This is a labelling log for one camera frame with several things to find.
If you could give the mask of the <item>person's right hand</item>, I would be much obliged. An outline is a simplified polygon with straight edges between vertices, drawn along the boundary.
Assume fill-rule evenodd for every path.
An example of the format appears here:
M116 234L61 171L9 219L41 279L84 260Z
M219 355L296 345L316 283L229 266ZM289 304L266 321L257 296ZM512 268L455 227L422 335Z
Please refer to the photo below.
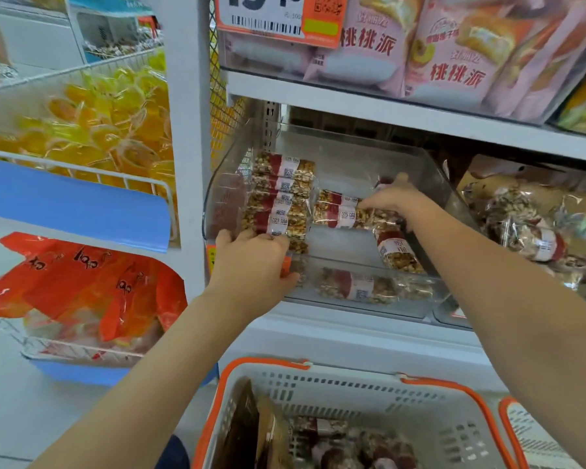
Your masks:
M405 191L393 189L391 184L388 184L363 199L359 203L359 207L397 212L405 219L408 231L414 231L417 226L444 212L438 204L419 191L412 183L411 189Z

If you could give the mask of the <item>clear plastic shelf bin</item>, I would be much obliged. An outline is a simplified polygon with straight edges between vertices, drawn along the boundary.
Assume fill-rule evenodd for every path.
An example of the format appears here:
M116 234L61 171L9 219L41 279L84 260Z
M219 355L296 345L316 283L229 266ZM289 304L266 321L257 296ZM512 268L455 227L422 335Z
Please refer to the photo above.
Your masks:
M475 227L466 206L424 149L294 125L250 120L238 128L230 140L206 193L202 233L208 245L211 263L214 263L214 239L219 231L227 229L232 233L241 232L239 213L250 189L256 155L261 151L313 161L316 164L313 184L317 189L335 190L362 199L390 184L398 173L408 173L409 180L418 190L436 204L444 206L451 216L471 228ZM300 280L286 300L466 328L466 320L451 316L451 312L459 305L416 235L406 229L406 238L429 277L436 281L436 291L439 293L436 301L401 301L385 307L329 300L315 291L312 263L307 268L304 284Z

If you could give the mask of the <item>red-label nut bar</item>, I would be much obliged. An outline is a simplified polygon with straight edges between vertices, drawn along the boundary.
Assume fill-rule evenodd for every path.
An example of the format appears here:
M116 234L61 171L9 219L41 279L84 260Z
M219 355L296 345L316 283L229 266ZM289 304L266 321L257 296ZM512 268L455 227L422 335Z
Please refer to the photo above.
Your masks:
M313 224L332 229L373 230L382 227L395 227L405 223L397 212L384 209L363 209L327 202L317 202L313 208Z

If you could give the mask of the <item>person's right forearm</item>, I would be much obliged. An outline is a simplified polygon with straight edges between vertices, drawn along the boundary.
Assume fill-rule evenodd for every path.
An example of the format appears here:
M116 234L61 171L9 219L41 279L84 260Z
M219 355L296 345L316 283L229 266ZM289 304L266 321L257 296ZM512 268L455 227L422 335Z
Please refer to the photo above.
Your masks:
M586 469L586 300L446 212L414 233L510 394Z

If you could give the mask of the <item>person's left forearm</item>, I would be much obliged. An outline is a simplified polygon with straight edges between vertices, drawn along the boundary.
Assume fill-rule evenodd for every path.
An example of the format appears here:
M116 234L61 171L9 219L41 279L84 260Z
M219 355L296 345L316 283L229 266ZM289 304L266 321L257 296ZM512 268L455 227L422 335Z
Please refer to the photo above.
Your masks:
M154 469L202 381L284 294L207 290L86 415L27 469Z

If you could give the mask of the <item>brown cardboard box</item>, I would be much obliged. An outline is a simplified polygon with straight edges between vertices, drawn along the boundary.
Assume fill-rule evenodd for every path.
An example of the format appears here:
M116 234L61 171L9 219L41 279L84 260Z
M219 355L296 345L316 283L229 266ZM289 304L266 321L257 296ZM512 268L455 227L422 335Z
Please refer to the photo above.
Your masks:
M456 191L463 197L489 197L500 187L537 186L551 190L551 196L570 194L586 200L586 167L578 169L552 163L518 163L477 154L467 166Z

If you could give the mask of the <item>heap of clear-wrapped nut snacks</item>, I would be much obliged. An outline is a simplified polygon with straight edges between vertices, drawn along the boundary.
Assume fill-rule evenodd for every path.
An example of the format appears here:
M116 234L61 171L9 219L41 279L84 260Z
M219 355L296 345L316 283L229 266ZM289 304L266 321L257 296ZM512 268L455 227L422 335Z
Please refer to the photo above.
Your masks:
M586 192L511 178L459 192L487 237L586 297Z

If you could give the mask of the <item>dark brown flat packet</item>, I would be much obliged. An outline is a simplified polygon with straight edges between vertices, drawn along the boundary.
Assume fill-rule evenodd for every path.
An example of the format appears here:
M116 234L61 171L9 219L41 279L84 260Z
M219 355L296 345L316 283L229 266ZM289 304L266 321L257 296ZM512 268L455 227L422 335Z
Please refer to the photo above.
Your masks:
M256 469L260 419L256 397L249 378L237 387L235 409L211 469Z

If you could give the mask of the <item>tan flat packet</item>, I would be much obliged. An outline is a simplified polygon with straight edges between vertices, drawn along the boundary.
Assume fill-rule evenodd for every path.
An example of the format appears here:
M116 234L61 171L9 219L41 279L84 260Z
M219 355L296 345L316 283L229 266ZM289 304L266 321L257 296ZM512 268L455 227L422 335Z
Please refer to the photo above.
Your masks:
M295 469L289 453L289 422L266 394L257 399L258 443L255 469Z

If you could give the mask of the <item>clear upper shelf bin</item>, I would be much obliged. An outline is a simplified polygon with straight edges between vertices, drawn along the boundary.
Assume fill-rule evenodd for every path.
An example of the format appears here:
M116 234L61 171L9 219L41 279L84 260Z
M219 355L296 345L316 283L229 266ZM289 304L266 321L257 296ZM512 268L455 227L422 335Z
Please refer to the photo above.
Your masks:
M520 10L515 10L514 13L518 14L526 19L530 19L531 15L529 14L521 14L521 11L523 11L523 8ZM221 47L221 40L222 40L222 35L220 34L223 30L220 30L217 28L217 32L218 32L218 37L219 37L219 60L220 60L220 54L222 54L222 47ZM580 66L585 66L586 65L586 51L584 52L584 56L581 59L581 63L577 63L576 67L580 67ZM347 84L341 84L341 83L331 83L331 82L326 82L326 81L315 81L315 82L304 82L303 81L303 77L297 77L297 76L293 76L291 74L267 74L267 73L254 73L254 72L248 72L248 71L239 71L239 70L230 70L230 71L234 71L234 72L242 72L245 74L252 74L252 75L256 75L256 76L262 76L265 78L274 78L274 79L279 79L279 80L283 80L283 81L289 81L289 82L293 82L296 84L301 84L301 85L309 85L309 86L316 86L316 87L323 87L323 88L327 88L327 89L332 89L333 91L340 91L340 92L348 92L348 93L355 93L355 94L360 94L360 95L367 95L367 96L371 96L371 97L378 97L381 99L387 99L387 100L391 100L391 101L404 101L404 102L408 102L408 103L412 103L412 104L417 104L417 105L421 105L421 106L426 106L426 107L435 107L435 108L439 108L439 109L443 109L443 110L449 110L449 111L454 111L454 112L460 112L460 113L464 113L464 114L475 114L475 115L479 115L479 116L484 116L484 117L490 117L490 118L498 118L498 119L505 119L505 118L500 118L500 117L493 117L492 115L487 113L487 110L485 108L484 105L484 101L481 104L480 109L475 110L475 111L471 111L471 110L455 110L455 109L449 109L449 108L443 108L443 107L438 107L438 106L433 106L433 105L427 105L427 104L420 104L417 102L411 102L411 101L407 101L405 99L405 96L401 97L401 98L392 98L389 97L387 95L383 95L377 91L373 91L371 89L356 89L350 85ZM547 118L544 121L544 123L546 121L549 121L552 117L554 117L555 115L557 115L557 112L560 110L560 108L562 107L562 105L565 104L565 102L567 101L567 98L571 95L571 93L576 89L576 87L578 86L578 84L582 81L582 79L586 76L586 71L583 74L578 74L578 76L576 78L567 78L568 80L571 80L572 83L568 84L566 86L566 88L560 92L560 96L556 98L556 102L555 104L552 105L553 109L551 110L550 113L547 114Z

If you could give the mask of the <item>white metal shelf unit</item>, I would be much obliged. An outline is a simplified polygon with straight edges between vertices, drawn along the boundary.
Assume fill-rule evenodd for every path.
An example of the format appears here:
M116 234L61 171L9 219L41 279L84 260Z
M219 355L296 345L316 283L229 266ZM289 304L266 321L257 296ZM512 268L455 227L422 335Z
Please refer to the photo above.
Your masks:
M209 0L161 0L178 181L180 252L173 268L188 300L208 278L202 209L211 179ZM507 392L470 330L426 321L284 301L228 347L219 369L236 358L291 362L454 381L478 391Z

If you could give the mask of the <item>orange and white price tag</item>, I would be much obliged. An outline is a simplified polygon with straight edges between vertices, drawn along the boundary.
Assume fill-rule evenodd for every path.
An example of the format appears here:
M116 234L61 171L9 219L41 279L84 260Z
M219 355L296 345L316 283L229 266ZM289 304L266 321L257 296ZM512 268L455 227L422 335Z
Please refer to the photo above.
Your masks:
M336 48L348 0L215 0L216 25L236 34Z

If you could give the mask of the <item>person's blue trousers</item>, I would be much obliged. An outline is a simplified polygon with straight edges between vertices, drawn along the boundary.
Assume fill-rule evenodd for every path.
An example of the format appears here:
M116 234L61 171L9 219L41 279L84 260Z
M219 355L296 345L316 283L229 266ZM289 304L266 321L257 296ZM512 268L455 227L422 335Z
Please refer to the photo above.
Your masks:
M190 469L188 452L176 434L170 437L154 469Z

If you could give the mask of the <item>light blue base panel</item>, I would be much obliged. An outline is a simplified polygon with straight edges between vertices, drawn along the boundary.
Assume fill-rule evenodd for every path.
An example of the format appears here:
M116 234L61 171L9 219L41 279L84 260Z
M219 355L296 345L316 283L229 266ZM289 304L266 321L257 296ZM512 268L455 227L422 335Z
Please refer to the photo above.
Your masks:
M25 357L25 360L46 377L55 381L92 386L115 386L131 370L130 368L91 366L29 357Z

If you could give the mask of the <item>blue display stand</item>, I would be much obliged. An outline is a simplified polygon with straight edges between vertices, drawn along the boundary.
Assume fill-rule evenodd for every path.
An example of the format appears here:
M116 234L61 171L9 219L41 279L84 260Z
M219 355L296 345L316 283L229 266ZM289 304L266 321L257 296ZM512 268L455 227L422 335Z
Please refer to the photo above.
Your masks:
M164 44L148 0L64 0L84 62L112 60Z

